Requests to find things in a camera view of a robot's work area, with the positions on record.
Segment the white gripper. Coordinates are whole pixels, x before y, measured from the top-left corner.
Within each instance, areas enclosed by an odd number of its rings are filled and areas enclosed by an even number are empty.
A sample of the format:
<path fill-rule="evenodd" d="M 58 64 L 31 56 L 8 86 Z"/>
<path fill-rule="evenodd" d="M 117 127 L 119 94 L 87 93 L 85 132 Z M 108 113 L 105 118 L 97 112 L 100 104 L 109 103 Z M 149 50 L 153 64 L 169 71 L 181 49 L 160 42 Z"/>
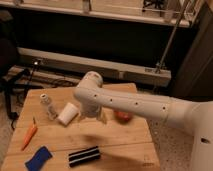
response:
<path fill-rule="evenodd" d="M 101 112 L 101 107 L 98 104 L 90 102 L 82 102 L 80 107 L 80 113 L 86 118 L 97 118 L 98 121 L 103 124 L 107 123 L 107 117 L 104 112 Z"/>

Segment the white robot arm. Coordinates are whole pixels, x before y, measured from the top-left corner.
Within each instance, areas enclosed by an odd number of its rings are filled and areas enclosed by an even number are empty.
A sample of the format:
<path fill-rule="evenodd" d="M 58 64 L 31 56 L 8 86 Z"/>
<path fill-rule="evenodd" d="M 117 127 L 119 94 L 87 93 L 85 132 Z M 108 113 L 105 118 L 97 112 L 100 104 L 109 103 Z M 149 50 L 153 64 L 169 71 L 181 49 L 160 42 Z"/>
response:
<path fill-rule="evenodd" d="M 160 120 L 194 137 L 189 171 L 213 171 L 213 101 L 121 92 L 102 84 L 102 76 L 90 71 L 76 86 L 74 96 L 84 117 L 99 119 L 101 108 L 106 107 Z"/>

